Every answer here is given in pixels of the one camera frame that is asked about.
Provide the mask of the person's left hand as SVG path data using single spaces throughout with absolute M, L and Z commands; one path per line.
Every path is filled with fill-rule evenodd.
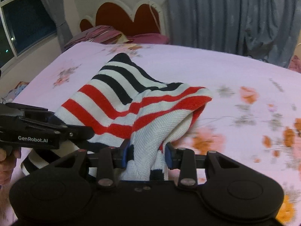
M 17 160 L 21 158 L 21 148 L 14 148 L 10 155 L 1 148 L 0 185 L 7 185 L 11 181 L 12 173 Z

